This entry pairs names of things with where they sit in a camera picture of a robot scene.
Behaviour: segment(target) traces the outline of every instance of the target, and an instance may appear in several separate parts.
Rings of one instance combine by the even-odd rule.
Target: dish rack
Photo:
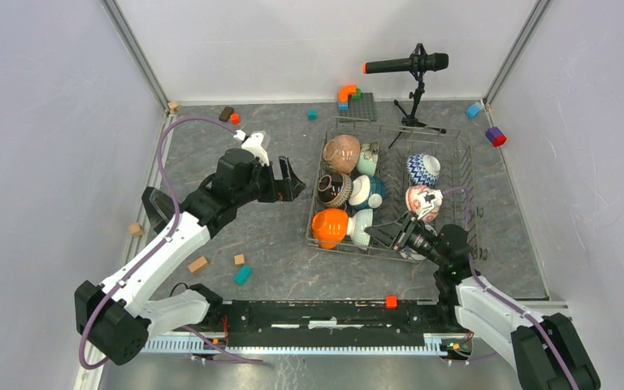
[[[474,258],[486,259],[486,251],[479,247],[477,223],[481,216],[481,210],[477,207],[475,188],[475,169],[472,162],[472,145],[467,135],[458,129],[447,129],[445,134],[436,132],[430,128],[408,128],[387,124],[371,123],[364,119],[355,119],[353,122],[341,122],[347,118],[335,117],[330,119],[325,127],[324,141],[320,145],[319,169],[312,191],[312,206],[310,217],[307,221],[306,238],[309,245],[319,250],[340,252],[354,255],[369,256],[373,258],[387,258],[407,262],[422,262],[424,260],[414,258],[411,253],[392,251],[376,240],[372,239],[368,249],[355,245],[349,237],[345,237],[335,248],[323,249],[319,247],[317,239],[312,236],[312,218],[319,211],[324,210],[324,205],[318,199],[316,191],[317,183],[323,175],[331,171],[323,160],[323,147],[333,137],[340,134],[350,134],[358,138],[361,144],[372,141],[379,142],[379,162],[375,176],[386,184],[386,198],[381,206],[374,210],[373,225],[389,223],[399,219],[407,211],[405,205],[405,191],[412,185],[405,168],[406,159],[414,153],[424,152],[435,156],[440,164],[441,171],[436,182],[436,189],[445,190],[457,186],[468,188],[470,196],[470,217],[466,220],[466,193],[457,191],[444,196],[439,214],[431,226],[438,232],[442,226],[455,223],[468,231],[468,243],[472,248]],[[352,178],[358,176],[357,172],[351,174]]]

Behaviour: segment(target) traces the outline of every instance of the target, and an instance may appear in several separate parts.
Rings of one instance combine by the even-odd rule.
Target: black cable
[[[180,282],[180,283],[178,283],[177,285],[173,286],[173,288],[171,289],[171,292],[169,292],[169,293],[168,293],[168,296],[169,296],[169,297],[173,297],[173,293],[175,293],[175,292],[176,292],[176,288],[177,288],[178,286],[180,286],[181,284],[183,284],[183,285],[185,286],[185,289],[186,289],[186,290],[190,289],[190,286],[188,286],[188,284],[187,284],[187,283]]]

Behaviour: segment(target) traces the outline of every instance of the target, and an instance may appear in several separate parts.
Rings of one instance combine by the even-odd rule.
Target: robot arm
[[[98,286],[85,281],[76,290],[76,325],[80,334],[102,299],[113,292],[92,325],[88,340],[115,364],[133,359],[148,339],[205,318],[212,303],[205,295],[210,294],[189,289],[161,301],[149,299],[183,260],[235,219],[239,207],[252,201],[290,202],[305,189],[287,158],[279,157],[283,179],[274,178],[265,149],[269,141],[266,133],[255,132],[246,138],[238,132],[236,138],[243,141],[241,148],[226,151],[216,172],[180,204],[178,215],[173,215],[166,194],[147,188],[143,203],[156,238]],[[179,219],[178,225],[168,236],[168,226],[175,218]],[[132,278],[124,281],[128,270],[152,251],[155,252]]]
[[[445,225],[435,234],[424,222],[407,214],[402,220],[365,231],[393,250],[409,247],[438,265],[434,277],[442,320],[469,329],[489,344],[517,371],[523,388],[569,388],[545,336],[578,388],[600,387],[599,376],[570,319],[563,314],[545,317],[529,310],[479,276],[470,264],[467,232],[462,227]]]

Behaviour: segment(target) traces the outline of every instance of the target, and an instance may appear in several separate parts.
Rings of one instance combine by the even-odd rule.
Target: black microphone
[[[388,59],[362,64],[362,72],[389,73],[389,72],[426,72],[440,71],[449,67],[449,55],[446,53],[420,54],[411,58]]]

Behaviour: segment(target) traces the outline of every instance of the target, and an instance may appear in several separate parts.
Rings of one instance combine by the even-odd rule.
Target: microphone stand
[[[401,123],[405,126],[410,126],[413,128],[426,128],[427,127],[426,124],[420,122],[419,119],[415,118],[415,113],[417,113],[420,99],[422,98],[422,95],[424,93],[423,77],[424,77],[425,72],[419,71],[419,66],[418,66],[418,58],[420,55],[424,55],[424,54],[425,54],[425,50],[424,50],[423,44],[418,43],[418,45],[415,47],[415,50],[410,55],[410,63],[413,68],[410,71],[410,74],[413,75],[415,80],[418,82],[418,87],[415,89],[415,92],[411,92],[408,95],[408,98],[413,99],[413,109],[410,110],[410,114],[408,115],[408,113],[405,112],[405,110],[403,110],[403,107],[401,107],[401,104],[397,100],[393,101],[393,104],[396,105],[396,107],[398,107],[398,110],[401,110],[401,112],[403,113],[403,118],[401,119]],[[432,127],[429,127],[429,128],[437,132],[440,132],[441,134],[446,133],[445,128],[432,128]],[[393,139],[393,142],[391,142],[391,145],[388,146],[389,149],[391,149],[393,144],[395,144],[396,141],[398,141],[398,137],[400,137],[401,134],[403,134],[403,132],[399,132],[396,138]]]

